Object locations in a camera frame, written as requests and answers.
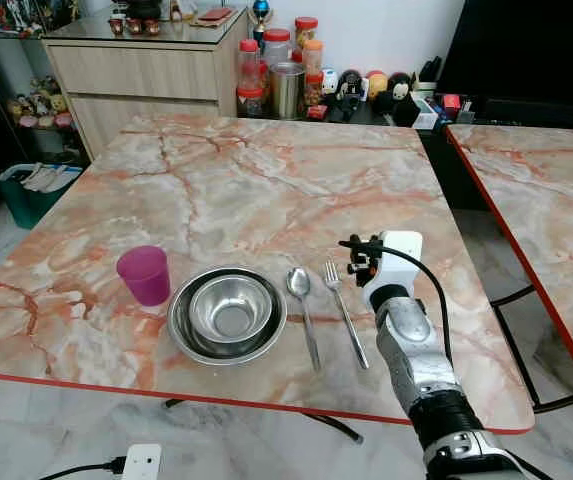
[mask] wooden cabinet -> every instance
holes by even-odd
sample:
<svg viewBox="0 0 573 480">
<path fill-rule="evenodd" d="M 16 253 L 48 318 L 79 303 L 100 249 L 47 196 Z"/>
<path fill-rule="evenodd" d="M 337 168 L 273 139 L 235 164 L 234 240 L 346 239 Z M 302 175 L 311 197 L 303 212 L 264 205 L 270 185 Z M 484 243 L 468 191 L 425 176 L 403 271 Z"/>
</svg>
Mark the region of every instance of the wooden cabinet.
<svg viewBox="0 0 573 480">
<path fill-rule="evenodd" d="M 92 159 L 137 114 L 236 115 L 235 60 L 248 35 L 245 12 L 219 27 L 217 41 L 201 41 L 212 39 L 213 30 L 161 27 L 179 28 L 188 41 L 173 41 L 172 31 L 168 41 L 164 35 L 103 38 L 102 18 L 82 19 L 42 40 Z"/>
</svg>

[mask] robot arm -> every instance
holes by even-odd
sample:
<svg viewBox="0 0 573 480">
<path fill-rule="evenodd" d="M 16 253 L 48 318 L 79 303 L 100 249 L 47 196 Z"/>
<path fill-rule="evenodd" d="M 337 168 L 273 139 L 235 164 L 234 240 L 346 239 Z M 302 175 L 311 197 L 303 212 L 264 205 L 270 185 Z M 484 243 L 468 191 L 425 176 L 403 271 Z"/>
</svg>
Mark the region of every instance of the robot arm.
<svg viewBox="0 0 573 480">
<path fill-rule="evenodd" d="M 435 327 L 421 302 L 409 295 L 417 267 L 381 250 L 372 254 L 373 248 L 360 249 L 357 242 L 359 237 L 351 236 L 349 273 L 356 274 L 375 312 L 377 347 L 419 437 L 428 479 L 525 479 L 517 461 L 475 416 Z M 383 232 L 365 246 L 393 248 L 419 260 L 421 235 Z"/>
</svg>

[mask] tiled floor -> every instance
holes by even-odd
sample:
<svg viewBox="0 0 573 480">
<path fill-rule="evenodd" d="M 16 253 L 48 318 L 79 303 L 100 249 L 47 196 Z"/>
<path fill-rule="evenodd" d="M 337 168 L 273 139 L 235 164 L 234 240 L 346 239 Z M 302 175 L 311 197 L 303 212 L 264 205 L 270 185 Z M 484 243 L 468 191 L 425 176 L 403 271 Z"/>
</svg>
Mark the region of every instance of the tiled floor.
<svg viewBox="0 0 573 480">
<path fill-rule="evenodd" d="M 492 218 L 467 211 L 456 212 L 456 218 L 490 297 L 527 284 Z M 0 262 L 25 233 L 1 208 Z M 537 297 L 509 306 L 506 313 L 544 398 L 563 393 L 565 387 L 547 368 L 551 359 L 532 358 L 550 326 Z M 572 364 L 564 371 L 572 376 Z M 537 422 L 528 434 L 502 437 L 505 446 L 555 479 L 573 479 L 573 407 L 539 415 Z M 293 413 L 198 403 L 169 410 L 159 400 L 134 395 L 0 382 L 0 480 L 35 479 L 104 462 L 135 442 L 163 445 L 162 480 L 424 478 L 411 428 L 347 423 L 365 436 L 362 445 Z M 99 471 L 70 478 L 111 475 Z"/>
</svg>

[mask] purple cup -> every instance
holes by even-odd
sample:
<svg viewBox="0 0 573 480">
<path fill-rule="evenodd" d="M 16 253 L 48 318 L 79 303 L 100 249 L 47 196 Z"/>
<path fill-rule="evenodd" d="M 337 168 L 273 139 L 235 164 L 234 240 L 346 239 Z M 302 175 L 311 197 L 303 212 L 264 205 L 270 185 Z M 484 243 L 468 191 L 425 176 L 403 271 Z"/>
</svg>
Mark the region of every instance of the purple cup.
<svg viewBox="0 0 573 480">
<path fill-rule="evenodd" d="M 166 253 L 159 247 L 146 245 L 129 250 L 117 261 L 117 273 L 146 307 L 164 303 L 170 295 Z"/>
</svg>

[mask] power strip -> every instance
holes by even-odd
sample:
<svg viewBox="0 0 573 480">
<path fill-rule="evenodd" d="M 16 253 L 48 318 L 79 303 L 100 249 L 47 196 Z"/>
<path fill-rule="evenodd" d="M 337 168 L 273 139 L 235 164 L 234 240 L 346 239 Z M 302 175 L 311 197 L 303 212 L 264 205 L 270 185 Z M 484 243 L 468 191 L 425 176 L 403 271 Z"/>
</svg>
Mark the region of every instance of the power strip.
<svg viewBox="0 0 573 480">
<path fill-rule="evenodd" d="M 157 480 L 162 446 L 157 443 L 131 445 L 126 454 L 122 480 Z"/>
</svg>

